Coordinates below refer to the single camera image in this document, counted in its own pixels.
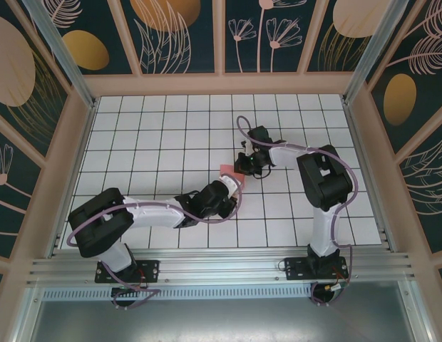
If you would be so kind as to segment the grey metal sheet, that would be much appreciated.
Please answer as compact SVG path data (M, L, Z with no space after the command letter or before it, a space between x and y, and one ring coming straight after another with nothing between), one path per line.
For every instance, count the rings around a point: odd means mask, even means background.
M437 342L403 282L350 286L317 306L304 297L154 299L129 311L109 301L49 301L34 292L16 342Z

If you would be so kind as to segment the aluminium mounting rail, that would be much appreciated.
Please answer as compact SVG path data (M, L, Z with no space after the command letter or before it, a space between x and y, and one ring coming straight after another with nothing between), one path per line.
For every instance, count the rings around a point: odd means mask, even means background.
M284 283L283 259L303 257L304 247L136 249L136 259L158 260L158 284L225 285ZM383 247L354 247L351 280L413 279L416 272L407 254ZM96 260L74 249L58 249L49 259L32 262L26 282L46 287L94 286Z

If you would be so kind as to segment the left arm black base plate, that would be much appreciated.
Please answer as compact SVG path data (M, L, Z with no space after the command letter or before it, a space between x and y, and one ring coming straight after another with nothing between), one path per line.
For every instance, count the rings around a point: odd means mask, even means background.
M149 284L158 281L160 262L158 260L137 260L115 275L129 284ZM115 279L107 272L101 262L96 265L94 281L97 284L113 284Z

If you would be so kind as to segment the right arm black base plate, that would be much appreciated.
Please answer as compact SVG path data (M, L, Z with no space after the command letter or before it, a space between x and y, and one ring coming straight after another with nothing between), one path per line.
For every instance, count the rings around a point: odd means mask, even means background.
M288 281L335 281L337 274L347 279L349 276L348 266L344 257L330 261L319 271L312 271L307 259L304 257L290 257L284 259L284 272Z

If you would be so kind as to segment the aluminium side rail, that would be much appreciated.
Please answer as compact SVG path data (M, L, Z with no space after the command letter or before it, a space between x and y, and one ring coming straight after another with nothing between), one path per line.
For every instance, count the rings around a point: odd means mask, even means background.
M387 235L388 222L383 216L378 189L359 127L351 108L345 102L342 105L359 164L359 168L353 167L358 178L359 191L354 201L347 206L354 241L359 246L381 244L383 249L394 249L391 246L394 243Z
M51 146L51 192L47 206L49 236L43 254L46 259L51 258L53 249L58 246L98 102L99 99L95 98L93 104L87 106L69 103Z

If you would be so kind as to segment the aluminium corner post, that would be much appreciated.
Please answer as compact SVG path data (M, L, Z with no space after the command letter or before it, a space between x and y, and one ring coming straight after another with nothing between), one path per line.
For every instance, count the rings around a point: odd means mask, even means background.
M384 46L388 43L396 25L403 16L408 2L409 0L390 0L385 14L382 16L341 97L344 107L348 107L357 96L375 62L379 59Z
M62 28L69 29L82 14L81 0L21 1L83 102L92 108L94 97L59 32Z

